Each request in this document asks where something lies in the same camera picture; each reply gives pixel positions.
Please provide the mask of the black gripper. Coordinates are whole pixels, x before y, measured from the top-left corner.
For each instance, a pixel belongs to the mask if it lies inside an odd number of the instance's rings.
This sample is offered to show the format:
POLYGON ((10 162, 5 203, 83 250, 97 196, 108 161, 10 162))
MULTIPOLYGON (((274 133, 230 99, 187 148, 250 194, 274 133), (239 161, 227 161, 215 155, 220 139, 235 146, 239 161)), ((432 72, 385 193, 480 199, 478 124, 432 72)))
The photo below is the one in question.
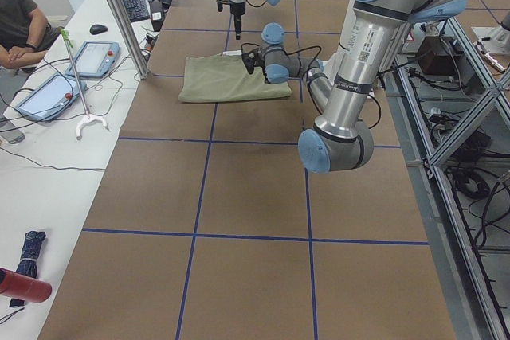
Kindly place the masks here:
POLYGON ((248 51, 242 49, 241 60, 243 65, 245 66, 246 72, 249 75, 252 75, 254 73, 255 68, 261 68, 264 64, 261 58, 261 51, 259 48, 250 49, 248 51))
POLYGON ((233 16, 235 39, 241 40, 242 33, 242 16, 246 11, 246 0, 216 0, 219 12, 223 11, 224 6, 230 7, 230 13, 233 16))

